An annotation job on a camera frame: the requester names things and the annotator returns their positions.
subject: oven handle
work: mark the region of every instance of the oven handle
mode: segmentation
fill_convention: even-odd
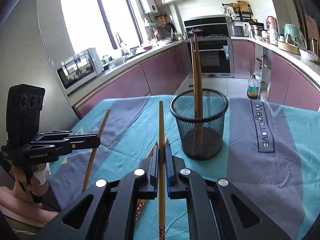
[[[199,50],[199,52],[201,52],[201,51],[224,51],[224,48],[222,48],[222,49],[200,49]]]

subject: silver screw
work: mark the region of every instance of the silver screw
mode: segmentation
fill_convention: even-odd
[[[187,168],[181,169],[180,173],[183,175],[189,175],[191,173],[191,171]]]
[[[107,184],[107,182],[104,179],[98,179],[96,181],[96,186],[97,187],[104,187]]]
[[[145,171],[143,169],[136,169],[134,170],[134,174],[137,176],[141,176],[145,173]]]
[[[223,186],[223,187],[228,186],[229,184],[229,182],[226,179],[219,179],[218,183],[220,186]]]

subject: red bowl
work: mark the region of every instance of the red bowl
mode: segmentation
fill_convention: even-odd
[[[149,50],[152,49],[152,45],[151,46],[147,46],[147,47],[143,47],[144,50]]]

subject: basket base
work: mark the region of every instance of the basket base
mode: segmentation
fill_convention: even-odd
[[[215,157],[222,148],[222,138],[215,130],[203,128],[203,146],[200,155],[193,154],[194,130],[190,130],[184,138],[181,139],[182,150],[190,159],[206,161]]]

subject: gray stripe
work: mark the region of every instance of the gray stripe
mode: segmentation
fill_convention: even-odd
[[[102,163],[109,157],[113,149],[123,138],[127,130],[140,116],[148,97],[119,99],[114,102],[101,137],[91,169],[91,177],[97,172]],[[91,133],[98,133],[103,118],[96,124]],[[91,154],[91,149],[73,151],[68,155],[68,162],[62,164],[53,178],[50,186],[63,209],[81,194],[85,171]]]
[[[265,140],[257,135],[261,130],[256,129],[256,104],[261,106],[274,151],[261,151]],[[251,104],[247,99],[230,99],[227,179],[296,239],[305,216],[301,160],[284,111],[278,108],[258,100]]]

